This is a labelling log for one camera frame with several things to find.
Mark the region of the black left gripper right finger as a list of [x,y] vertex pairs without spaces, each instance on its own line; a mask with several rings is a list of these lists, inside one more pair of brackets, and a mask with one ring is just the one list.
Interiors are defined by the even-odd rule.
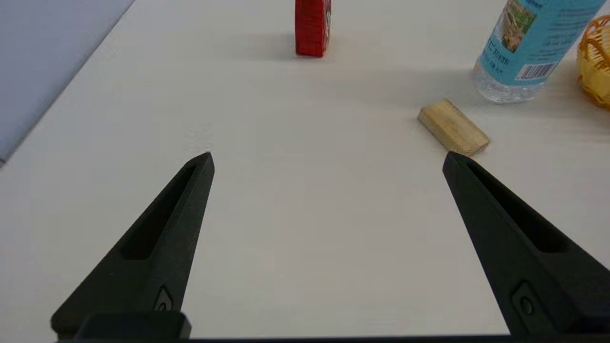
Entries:
[[512,336],[609,336],[607,267],[472,158],[442,172]]

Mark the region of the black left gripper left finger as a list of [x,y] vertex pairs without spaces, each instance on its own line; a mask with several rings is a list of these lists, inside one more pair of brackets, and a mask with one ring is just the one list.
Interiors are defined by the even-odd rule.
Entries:
[[215,165],[190,159],[51,317],[59,340],[189,339],[182,313]]

